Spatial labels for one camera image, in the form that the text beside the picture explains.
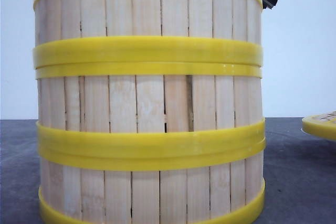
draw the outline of white background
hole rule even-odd
[[[36,119],[33,0],[1,0],[1,119]],[[279,0],[263,12],[266,117],[336,110],[336,0]]]

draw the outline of white wall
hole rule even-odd
[[[1,0],[1,119],[36,119],[33,0]],[[263,13],[264,115],[336,110],[336,0],[279,0]]]

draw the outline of wooden barrel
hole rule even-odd
[[[258,217],[261,0],[35,0],[34,9],[45,223]]]

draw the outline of concrete floor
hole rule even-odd
[[[255,224],[336,223],[336,142],[300,129],[301,119],[266,120],[266,203]],[[35,121],[2,120],[0,223],[42,223],[38,185]]]

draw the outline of gray floor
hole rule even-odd
[[[267,119],[266,204],[256,224],[336,223],[336,142]],[[35,121],[1,121],[1,223],[42,223]]]

